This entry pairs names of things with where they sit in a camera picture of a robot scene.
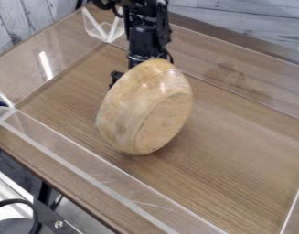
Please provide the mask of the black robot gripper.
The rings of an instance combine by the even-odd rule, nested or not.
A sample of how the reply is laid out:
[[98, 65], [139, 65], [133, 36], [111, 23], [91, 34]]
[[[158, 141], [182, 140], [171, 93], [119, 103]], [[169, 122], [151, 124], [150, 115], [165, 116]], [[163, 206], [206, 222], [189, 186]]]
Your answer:
[[[173, 56], [169, 52], [163, 52], [161, 55], [158, 55], [157, 57], [142, 57], [138, 55], [127, 55], [129, 58], [129, 69], [131, 69], [133, 67], [135, 67], [137, 65], [139, 65], [141, 63], [143, 63], [145, 61], [150, 60], [150, 59], [166, 59], [169, 61], [173, 61]], [[109, 87], [113, 88], [113, 86], [115, 85], [117, 81], [121, 79], [121, 77], [123, 76], [123, 72], [113, 70], [110, 72], [110, 76], [111, 76], [111, 83], [109, 84]]]

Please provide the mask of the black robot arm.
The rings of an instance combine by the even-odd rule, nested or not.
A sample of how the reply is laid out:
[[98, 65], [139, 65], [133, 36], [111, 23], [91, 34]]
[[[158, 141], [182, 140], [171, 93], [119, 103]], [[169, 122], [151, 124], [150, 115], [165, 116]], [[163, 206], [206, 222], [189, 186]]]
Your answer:
[[169, 22], [169, 0], [93, 0], [102, 10], [123, 19], [129, 41], [129, 69], [150, 59], [174, 58], [167, 50], [173, 29]]

